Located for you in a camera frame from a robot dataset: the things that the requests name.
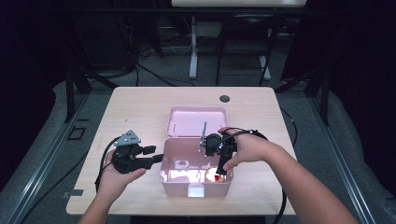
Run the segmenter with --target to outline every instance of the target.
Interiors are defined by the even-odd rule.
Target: black cord
[[[273,224],[277,224],[280,221],[280,219],[282,218],[283,212],[285,212],[287,198],[288,197],[286,196],[285,190],[282,189],[282,205],[280,206],[279,213],[275,217]]]
[[[29,209],[29,211],[26,213],[26,215],[23,217],[21,224],[26,220],[26,218],[29,217],[29,215],[33,212],[33,210],[35,210],[35,208],[41,203],[41,201],[44,200],[45,197],[47,197],[47,195],[53,190],[55,189],[65,178],[67,178],[68,175],[70,175],[70,173],[72,173],[74,171],[74,169],[76,169],[76,167],[84,160],[84,158],[87,156],[89,150],[87,150],[84,155],[82,156],[81,159],[79,159],[79,161],[76,163],[76,165],[74,165],[64,176],[62,176],[61,179],[59,179],[50,189],[48,189],[43,196],[41,196],[37,202]]]
[[[298,131],[297,131],[296,123],[294,122],[294,119],[291,117],[291,115],[290,115],[288,112],[286,112],[285,109],[283,109],[282,107],[279,107],[279,108],[282,110],[283,113],[285,113],[285,114],[289,117],[289,119],[291,120],[291,123],[292,123],[293,126],[294,126],[295,135],[294,135],[294,140],[293,140],[293,142],[292,142],[292,145],[294,146],[294,145],[296,144],[296,142],[297,142],[297,136],[298,136]]]
[[[97,192],[98,189],[99,189],[100,178],[102,177],[102,172],[103,172],[103,170],[105,170],[105,168],[107,167],[107,165],[106,165],[105,167],[103,167],[103,163],[105,162],[107,152],[108,152],[108,150],[110,149],[111,145],[113,145],[113,143],[115,143],[115,142],[116,142],[117,140],[119,140],[120,138],[121,138],[121,136],[116,137],[116,138],[114,138],[113,140],[111,140],[111,142],[108,143],[108,145],[107,145],[105,151],[103,152],[102,159],[100,160],[100,165],[99,165],[99,174],[98,174],[98,176],[96,177],[96,180],[95,180],[96,192]]]
[[[143,70],[149,72],[150,74],[154,75],[156,78],[158,78],[159,80],[161,80],[162,82],[168,84],[168,85],[171,86],[171,87],[177,87],[177,85],[168,82],[166,79],[173,80],[173,81],[179,81],[179,82],[186,82],[186,83],[189,83],[190,85],[194,86],[194,84],[192,84],[191,82],[188,82],[188,81],[173,79],[173,78],[170,78],[170,77],[162,77],[162,76],[159,76],[159,75],[157,75],[157,74],[154,73],[153,71],[147,69],[145,66],[143,66],[142,64],[140,64],[140,63],[138,63],[138,62],[136,62],[136,65],[139,66],[139,67],[141,67]]]

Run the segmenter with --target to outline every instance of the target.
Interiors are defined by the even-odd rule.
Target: forearm
[[[111,203],[95,197],[85,212],[79,224],[84,223],[106,223],[107,214],[110,210]]]
[[[342,202],[283,148],[266,157],[303,223],[357,223]]]

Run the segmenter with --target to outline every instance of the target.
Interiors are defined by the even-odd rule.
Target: human hand
[[[146,169],[141,168],[129,174],[121,174],[118,172],[113,164],[111,158],[113,157],[114,150],[111,150],[106,155],[106,162],[102,177],[100,180],[99,189],[96,198],[100,199],[103,203],[113,204],[125,191],[126,186],[135,181],[137,178],[146,173]]]
[[[219,133],[223,133],[225,130],[228,134],[237,133],[235,129],[229,127],[221,128]],[[266,161],[268,153],[271,150],[281,149],[282,147],[269,142],[259,136],[250,133],[238,134],[233,138],[237,144],[238,150],[235,155],[227,161],[223,169],[225,171],[235,167],[241,162],[253,162],[253,161]]]

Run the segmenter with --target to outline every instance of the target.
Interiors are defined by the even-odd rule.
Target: box lid
[[[175,106],[171,109],[167,133],[173,137],[200,137],[217,133],[227,126],[225,109],[222,107]]]

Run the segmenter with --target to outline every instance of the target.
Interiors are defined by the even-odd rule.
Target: human arm
[[[121,196],[126,186],[142,176],[146,170],[144,168],[135,170],[129,174],[121,174],[113,164],[111,158],[114,150],[110,151],[106,156],[106,168],[102,172],[99,189],[95,198],[88,207],[87,211],[79,221],[83,223],[106,223],[108,211],[111,205]]]
[[[283,147],[248,133],[234,139],[238,151],[224,164],[224,170],[244,161],[267,162],[302,223],[358,223],[343,203]]]

